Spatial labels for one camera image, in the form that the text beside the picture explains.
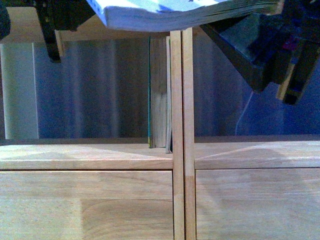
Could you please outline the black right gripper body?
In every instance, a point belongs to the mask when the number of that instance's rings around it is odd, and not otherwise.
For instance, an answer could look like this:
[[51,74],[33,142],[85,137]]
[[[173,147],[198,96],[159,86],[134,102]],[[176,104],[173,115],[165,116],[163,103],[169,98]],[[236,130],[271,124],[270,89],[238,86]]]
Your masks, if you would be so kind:
[[262,0],[259,13],[259,59],[292,54],[299,60],[320,58],[318,0]]

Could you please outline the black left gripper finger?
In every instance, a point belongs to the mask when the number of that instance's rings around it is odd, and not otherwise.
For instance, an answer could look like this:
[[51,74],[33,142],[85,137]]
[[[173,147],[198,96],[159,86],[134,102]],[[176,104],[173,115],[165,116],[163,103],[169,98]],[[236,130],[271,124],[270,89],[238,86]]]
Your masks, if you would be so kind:
[[34,7],[39,19],[48,56],[53,63],[61,58],[55,31],[77,31],[95,15],[86,0],[36,0]]

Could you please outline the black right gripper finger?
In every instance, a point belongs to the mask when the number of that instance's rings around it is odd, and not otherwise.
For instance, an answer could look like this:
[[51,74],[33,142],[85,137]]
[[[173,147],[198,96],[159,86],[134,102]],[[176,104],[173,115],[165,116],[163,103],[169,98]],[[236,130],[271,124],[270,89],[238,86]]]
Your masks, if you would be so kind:
[[318,44],[308,40],[300,40],[294,51],[291,63],[293,71],[289,74],[282,102],[296,105],[303,97],[318,60]]
[[275,54],[277,23],[267,15],[252,13],[227,18],[200,28],[218,46],[251,89],[262,92],[268,79],[270,60]]

